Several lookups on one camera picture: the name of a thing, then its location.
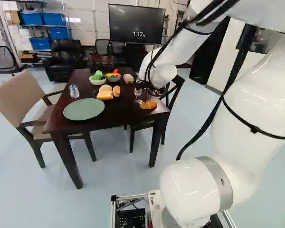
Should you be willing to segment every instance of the screen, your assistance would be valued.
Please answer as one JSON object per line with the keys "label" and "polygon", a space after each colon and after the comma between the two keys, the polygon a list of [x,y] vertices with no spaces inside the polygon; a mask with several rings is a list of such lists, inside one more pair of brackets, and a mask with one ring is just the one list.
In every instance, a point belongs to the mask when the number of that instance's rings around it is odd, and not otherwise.
{"label": "screen", "polygon": [[165,9],[109,4],[112,41],[160,44]]}

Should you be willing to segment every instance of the yellow food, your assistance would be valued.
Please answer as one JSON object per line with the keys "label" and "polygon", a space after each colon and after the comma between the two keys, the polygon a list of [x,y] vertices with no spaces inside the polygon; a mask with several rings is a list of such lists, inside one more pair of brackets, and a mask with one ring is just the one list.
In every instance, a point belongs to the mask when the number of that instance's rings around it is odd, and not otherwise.
{"label": "yellow food", "polygon": [[101,100],[112,100],[113,99],[112,91],[111,90],[102,90],[102,91],[99,90],[96,98],[101,99]]}
{"label": "yellow food", "polygon": [[120,77],[120,74],[119,73],[109,73],[109,74],[106,74],[107,77],[111,77],[111,76],[115,76],[115,77]]}
{"label": "yellow food", "polygon": [[146,101],[146,103],[141,103],[140,107],[142,109],[154,109],[157,106],[157,101]]}
{"label": "yellow food", "polygon": [[115,97],[119,97],[120,96],[120,87],[119,86],[114,86],[114,88],[113,88],[113,95]]}
{"label": "yellow food", "polygon": [[106,90],[112,91],[112,86],[110,86],[110,85],[102,85],[99,88],[99,91],[106,91]]}

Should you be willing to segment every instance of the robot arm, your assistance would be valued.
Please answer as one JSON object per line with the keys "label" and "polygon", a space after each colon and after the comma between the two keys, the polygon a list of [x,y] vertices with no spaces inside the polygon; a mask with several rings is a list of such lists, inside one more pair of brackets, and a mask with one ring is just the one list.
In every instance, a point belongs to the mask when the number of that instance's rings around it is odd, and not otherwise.
{"label": "robot arm", "polygon": [[[191,1],[188,14],[193,17],[209,3],[200,7],[197,2]],[[285,33],[285,0],[241,0],[227,14]],[[224,15],[205,26],[204,33],[214,30]],[[160,48],[145,57],[142,80],[148,68],[151,83],[158,88],[174,78],[175,65],[190,58],[209,36],[198,34],[203,31],[195,22],[188,27],[197,33],[182,29],[156,61],[152,63]],[[216,148],[211,158],[177,161],[160,178],[166,209],[182,228],[202,227],[210,215],[249,199],[266,165],[285,144],[285,34],[224,94],[211,136]]]}

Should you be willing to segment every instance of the green vegetable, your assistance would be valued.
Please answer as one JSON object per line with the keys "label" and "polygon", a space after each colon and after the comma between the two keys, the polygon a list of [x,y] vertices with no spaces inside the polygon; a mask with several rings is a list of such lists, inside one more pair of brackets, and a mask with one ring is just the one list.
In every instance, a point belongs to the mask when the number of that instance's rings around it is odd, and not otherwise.
{"label": "green vegetable", "polygon": [[103,75],[103,73],[100,71],[100,70],[97,70],[96,72],[95,72],[95,75]]}
{"label": "green vegetable", "polygon": [[96,74],[95,74],[95,75],[92,76],[92,80],[97,80],[97,81],[98,81],[98,80],[103,80],[103,78],[104,78],[104,77],[103,77],[102,74],[101,74],[101,75],[96,75]]}

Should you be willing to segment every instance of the bowl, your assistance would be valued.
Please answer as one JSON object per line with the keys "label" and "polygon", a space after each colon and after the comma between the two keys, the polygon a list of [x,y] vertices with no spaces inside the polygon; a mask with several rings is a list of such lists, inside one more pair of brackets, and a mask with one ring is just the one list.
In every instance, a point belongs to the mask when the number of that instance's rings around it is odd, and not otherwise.
{"label": "bowl", "polygon": [[120,74],[118,74],[119,75],[119,77],[108,77],[107,75],[104,75],[107,79],[108,79],[108,81],[109,82],[118,82],[119,80],[120,80]]}
{"label": "bowl", "polygon": [[103,85],[104,83],[105,83],[105,81],[106,81],[106,78],[104,78],[104,79],[102,79],[102,80],[93,80],[92,79],[92,76],[90,76],[89,77],[89,79],[90,79],[90,82],[93,84],[93,85],[95,85],[95,86],[101,86],[101,85]]}

